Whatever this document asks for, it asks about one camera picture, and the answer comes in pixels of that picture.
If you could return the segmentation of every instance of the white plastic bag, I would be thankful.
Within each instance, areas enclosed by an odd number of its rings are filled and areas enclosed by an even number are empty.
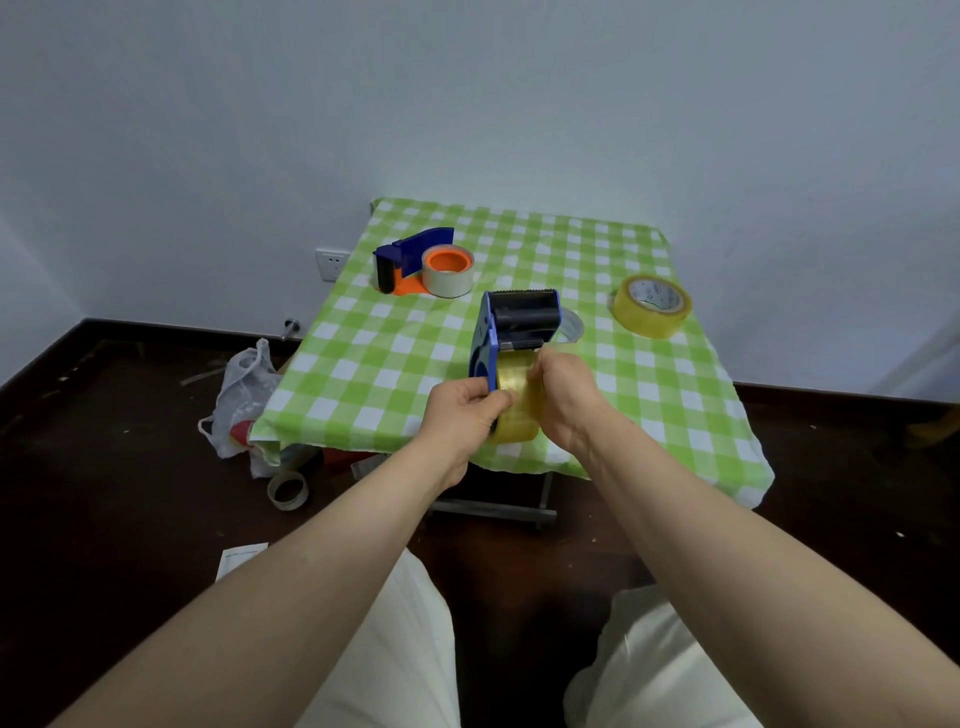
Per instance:
[[[210,445],[216,448],[220,457],[233,457],[247,451],[230,437],[230,429],[237,423],[256,420],[263,413],[270,395],[274,393],[282,378],[270,361],[270,344],[266,339],[260,339],[256,342],[255,349],[246,349],[227,363],[224,385],[217,396],[213,414],[197,423],[197,429]],[[209,432],[204,428],[206,423],[211,423]],[[270,468],[262,458],[260,461],[262,466]],[[276,471],[270,469],[266,472],[264,468],[257,467],[258,465],[256,458],[253,458],[253,477],[269,477]]]

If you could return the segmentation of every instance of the table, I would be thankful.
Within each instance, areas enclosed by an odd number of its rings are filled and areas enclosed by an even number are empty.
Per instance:
[[[374,288],[372,252],[427,228],[450,226],[473,252],[476,282],[455,300]],[[630,333],[608,297],[631,274],[675,279],[669,245],[642,225],[397,198],[374,203],[367,228],[317,320],[251,432],[276,458],[289,443],[394,452],[417,432],[430,389],[467,375],[485,290],[556,288],[583,319],[578,353],[618,410],[678,460],[748,507],[773,472],[743,405],[695,315],[668,340]],[[691,292],[696,305],[696,292]],[[480,448],[484,468],[585,477],[542,433]]]

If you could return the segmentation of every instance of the dark baseboard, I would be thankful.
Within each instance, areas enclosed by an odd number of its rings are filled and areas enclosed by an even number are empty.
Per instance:
[[[161,344],[219,352],[240,352],[253,346],[257,339],[270,342],[270,352],[277,358],[292,356],[299,339],[282,341],[277,336],[259,336],[204,328],[172,327],[161,324],[137,324],[107,319],[84,319],[67,331],[49,349],[34,359],[3,387],[0,387],[0,424],[22,411],[51,381],[76,365],[102,341],[131,341]],[[750,405],[789,407],[793,410],[865,417],[895,417],[903,422],[927,422],[940,417],[947,408],[939,402],[902,400],[890,397],[855,395],[843,392],[822,392],[764,384],[735,382],[743,402]]]

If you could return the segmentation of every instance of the electrical outlet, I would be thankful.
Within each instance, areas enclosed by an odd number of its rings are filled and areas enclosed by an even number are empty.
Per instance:
[[[331,283],[340,277],[344,272],[344,266],[347,265],[349,253],[344,251],[322,251],[317,249],[317,267],[320,268],[321,280],[328,280]]]

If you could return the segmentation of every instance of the forearm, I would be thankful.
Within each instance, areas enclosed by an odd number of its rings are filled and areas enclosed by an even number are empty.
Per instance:
[[[943,722],[960,670],[826,560],[621,415],[574,454],[710,658],[771,724]]]
[[[292,725],[443,475],[438,458],[407,446],[160,627],[57,725]]]

